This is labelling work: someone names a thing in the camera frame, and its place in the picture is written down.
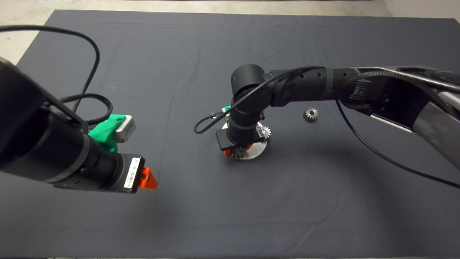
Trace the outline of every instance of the barcode label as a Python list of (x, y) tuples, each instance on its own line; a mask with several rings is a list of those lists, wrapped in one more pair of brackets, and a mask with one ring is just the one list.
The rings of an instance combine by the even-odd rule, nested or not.
[(136, 172), (138, 171), (140, 161), (140, 158), (133, 158), (131, 160), (131, 164), (129, 165), (128, 176), (126, 177), (125, 181), (125, 188), (132, 187), (132, 184), (134, 183), (134, 178), (136, 177)]

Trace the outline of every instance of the black fabric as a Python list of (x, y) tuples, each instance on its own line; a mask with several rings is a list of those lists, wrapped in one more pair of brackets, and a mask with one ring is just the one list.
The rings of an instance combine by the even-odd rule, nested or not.
[[(453, 19), (55, 11), (50, 26), (93, 38), (101, 65), (89, 93), (107, 96), (137, 130), (122, 153), (146, 158), (157, 191), (68, 191), (0, 175), (0, 257), (396, 257), (460, 255), (460, 190), (409, 174), (367, 150), (333, 102), (269, 108), (267, 150), (252, 161), (219, 151), (203, 116), (230, 104), (230, 75), (427, 65), (459, 72)], [(19, 62), (57, 97), (76, 94), (91, 46), (39, 33)], [(317, 122), (302, 111), (315, 107)], [(83, 100), (85, 119), (102, 115)], [(391, 158), (449, 180), (460, 173), (421, 138), (346, 110)]]

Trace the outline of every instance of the small spur gear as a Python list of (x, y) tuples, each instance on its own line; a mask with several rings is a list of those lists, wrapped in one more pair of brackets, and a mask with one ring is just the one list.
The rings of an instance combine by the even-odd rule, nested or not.
[(260, 127), (260, 129), (262, 130), (262, 134), (264, 134), (265, 141), (267, 141), (270, 138), (270, 135), (271, 135), (270, 128), (267, 127), (267, 126), (262, 126), (262, 127)]
[(304, 120), (306, 122), (313, 123), (318, 119), (319, 112), (317, 109), (311, 107), (311, 108), (306, 109), (302, 116), (304, 117)]

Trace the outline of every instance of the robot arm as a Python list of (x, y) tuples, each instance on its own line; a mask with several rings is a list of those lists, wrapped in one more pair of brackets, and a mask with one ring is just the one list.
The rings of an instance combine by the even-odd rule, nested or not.
[(258, 121), (268, 106), (340, 100), (350, 109), (420, 135), (460, 169), (460, 76), (427, 67), (312, 67), (279, 77), (283, 73), (287, 71), (265, 73), (257, 65), (235, 70), (232, 105), (244, 101), (231, 111), (228, 128), (216, 132), (221, 150), (231, 152), (262, 141)]
[[(0, 86), (1, 171), (74, 190), (135, 193), (138, 187), (156, 188), (142, 156), (117, 153), (110, 142), (98, 140), (125, 142), (134, 127), (129, 116), (115, 118), (118, 127), (111, 136), (97, 135), (99, 125), (91, 136), (86, 121), (2, 59)], [(110, 118), (101, 124), (106, 128), (99, 132), (107, 131)]]

